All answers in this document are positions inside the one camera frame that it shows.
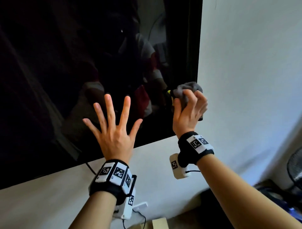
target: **left hand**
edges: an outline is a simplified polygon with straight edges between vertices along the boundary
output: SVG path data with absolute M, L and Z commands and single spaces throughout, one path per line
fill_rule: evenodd
M 119 159 L 129 164 L 130 158 L 132 156 L 135 137 L 143 120 L 138 119 L 134 123 L 130 134 L 127 135 L 126 124 L 129 117 L 130 97 L 125 97 L 124 107 L 118 126 L 115 124 L 115 113 L 111 96 L 109 94 L 105 94 L 104 97 L 107 108 L 108 124 L 104 117 L 101 106 L 98 103 L 93 104 L 101 125 L 102 132 L 100 132 L 88 118 L 84 118 L 83 122 L 93 132 L 98 143 L 100 144 L 106 160 Z

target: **forearm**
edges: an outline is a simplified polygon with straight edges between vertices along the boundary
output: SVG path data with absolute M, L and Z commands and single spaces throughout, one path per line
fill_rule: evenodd
M 302 228 L 300 222 L 247 184 L 214 155 L 202 157 L 197 166 L 236 229 Z
M 108 229 L 112 220 L 116 197 L 109 192 L 91 195 L 69 229 Z

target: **cable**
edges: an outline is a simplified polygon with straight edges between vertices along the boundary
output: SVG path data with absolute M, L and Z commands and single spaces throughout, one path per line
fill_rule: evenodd
M 158 19 L 160 19 L 160 17 L 164 14 L 165 12 L 162 12 L 158 17 L 157 19 L 155 19 L 155 21 L 153 22 L 152 26 L 151 26 L 151 29 L 150 29 L 150 32 L 149 32 L 149 36 L 148 36 L 148 41 L 150 40 L 150 36 L 151 36 L 151 31 L 153 29 L 153 26 L 155 25 L 155 23 L 157 22 Z
M 186 171 L 186 173 L 189 173 L 189 172 L 200 172 L 199 170 L 190 170 L 190 171 Z
M 90 171 L 91 171 L 94 175 L 96 175 L 95 171 L 93 171 L 93 169 L 90 167 L 90 165 L 89 165 L 87 162 L 86 162 L 85 164 L 88 166 L 88 168 L 90 169 Z
M 140 213 L 139 211 L 134 211 L 134 212 L 140 214 L 142 217 L 145 218 L 145 223 L 144 223 L 144 227 L 143 227 L 143 229 L 144 229 L 145 225 L 146 225 L 146 217 L 142 213 Z
M 124 221 L 125 221 L 125 220 L 123 219 L 123 226 L 124 226 L 124 229 L 126 229 L 126 228 L 125 228 L 125 224 L 124 224 Z

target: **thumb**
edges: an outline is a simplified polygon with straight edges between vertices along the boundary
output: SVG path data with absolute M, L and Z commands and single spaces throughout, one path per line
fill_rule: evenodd
M 129 137 L 131 140 L 135 140 L 136 134 L 138 132 L 138 129 L 140 128 L 141 123 L 143 122 L 143 120 L 140 118 L 138 120 L 136 120 L 136 122 L 134 123 L 131 132 L 129 134 Z
M 174 99 L 174 116 L 173 116 L 173 121 L 178 120 L 181 114 L 182 114 L 182 105 L 180 103 L 179 98 L 175 98 Z

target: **hand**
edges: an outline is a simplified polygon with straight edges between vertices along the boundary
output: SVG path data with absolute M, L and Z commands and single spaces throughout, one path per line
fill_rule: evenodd
M 194 93 L 184 89 L 183 93 L 189 99 L 187 106 L 182 111 L 180 100 L 174 100 L 173 131 L 178 139 L 185 133 L 194 131 L 198 119 L 207 110 L 207 99 L 200 91 Z
M 125 97 L 124 107 L 118 126 L 115 124 L 115 113 L 112 99 L 109 94 L 105 94 L 105 102 L 107 108 L 108 125 L 100 105 L 98 103 L 93 104 L 95 112 L 98 115 L 102 132 L 100 132 L 88 118 L 84 118 L 83 122 L 93 132 L 98 143 L 100 144 L 106 160 L 119 159 L 129 164 L 129 160 L 132 156 L 135 136 L 143 120 L 138 119 L 134 123 L 130 134 L 127 135 L 126 124 L 130 110 L 130 97 Z

